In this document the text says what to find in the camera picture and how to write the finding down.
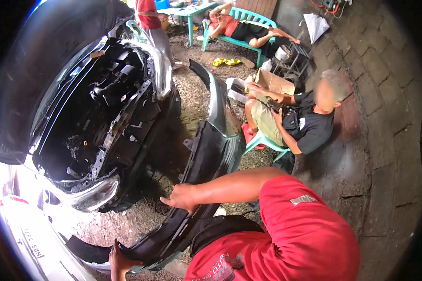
white box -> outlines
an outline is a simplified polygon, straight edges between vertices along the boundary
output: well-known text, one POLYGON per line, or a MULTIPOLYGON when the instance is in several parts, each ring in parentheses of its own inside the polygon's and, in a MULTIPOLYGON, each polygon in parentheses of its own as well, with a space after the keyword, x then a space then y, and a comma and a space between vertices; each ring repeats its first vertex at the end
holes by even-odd
POLYGON ((227 78, 227 80, 225 80, 225 83, 227 83, 227 90, 228 90, 228 96, 232 99, 235 99, 237 101, 242 102, 243 104, 245 104, 248 101, 248 97, 247 95, 242 95, 240 93, 237 93, 233 90, 231 90, 231 86, 234 85, 238 85, 241 87, 246 87, 248 83, 244 82, 244 80, 241 79, 236 79, 234 77, 231 78, 227 78))

gray pants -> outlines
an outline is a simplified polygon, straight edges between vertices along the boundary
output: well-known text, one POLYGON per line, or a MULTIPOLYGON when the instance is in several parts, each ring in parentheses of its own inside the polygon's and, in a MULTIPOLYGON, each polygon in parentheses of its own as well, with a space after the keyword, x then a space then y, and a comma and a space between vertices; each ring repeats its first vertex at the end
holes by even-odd
POLYGON ((169 37, 160 27, 157 29, 145 29, 141 28, 147 36, 148 42, 152 45, 153 48, 157 48, 161 53, 169 58, 172 62, 172 51, 170 50, 169 37))

gray hair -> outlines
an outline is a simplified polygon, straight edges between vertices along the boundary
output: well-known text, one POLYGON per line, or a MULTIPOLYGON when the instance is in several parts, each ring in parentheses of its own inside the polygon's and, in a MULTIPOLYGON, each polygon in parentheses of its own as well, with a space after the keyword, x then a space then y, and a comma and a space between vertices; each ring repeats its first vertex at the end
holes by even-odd
POLYGON ((333 95, 338 102, 342 102, 349 96, 350 89, 340 72, 333 69, 327 69, 322 72, 320 78, 328 79, 330 81, 330 85, 333 88, 333 95))

red t-shirt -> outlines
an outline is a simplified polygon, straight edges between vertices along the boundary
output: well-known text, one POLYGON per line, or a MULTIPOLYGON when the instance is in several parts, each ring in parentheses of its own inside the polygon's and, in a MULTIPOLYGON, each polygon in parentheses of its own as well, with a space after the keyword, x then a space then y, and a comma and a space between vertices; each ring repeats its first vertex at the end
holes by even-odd
POLYGON ((237 24, 239 23, 239 20, 234 19, 230 15, 224 15, 224 14, 211 15, 210 14, 210 21, 211 21, 210 26, 212 26, 214 29, 216 29, 219 26, 219 21, 217 19, 219 16, 221 16, 222 19, 224 19, 227 22, 227 24, 220 31, 220 33, 225 34, 225 36, 231 37, 231 35, 233 34, 234 30, 237 27, 237 24))
POLYGON ((260 192, 269 233, 226 235, 200 250, 188 281, 351 281, 360 264, 356 237, 342 217, 298 179, 268 181, 260 192))
MULTIPOLYGON (((157 9, 155 5, 155 0, 136 0, 136 11, 156 12, 157 9)), ((141 15, 138 15, 138 17, 139 17, 139 23, 141 25, 141 28, 157 29, 161 27, 161 21, 157 17, 147 17, 147 16, 141 16, 141 15)))

green table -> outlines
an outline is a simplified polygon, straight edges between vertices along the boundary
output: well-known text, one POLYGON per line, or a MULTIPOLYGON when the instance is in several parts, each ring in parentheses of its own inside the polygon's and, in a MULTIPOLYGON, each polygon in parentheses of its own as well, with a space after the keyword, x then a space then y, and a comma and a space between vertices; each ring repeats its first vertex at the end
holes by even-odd
POLYGON ((167 15, 174 15, 180 18, 180 22, 182 22, 182 17, 188 17, 188 31, 189 31, 189 46, 192 46, 193 38, 192 38, 192 17, 196 14, 203 13, 204 11, 208 10, 216 6, 217 3, 210 2, 210 3, 203 3, 197 6, 188 6, 184 8, 167 8, 158 10, 158 13, 164 13, 167 15))

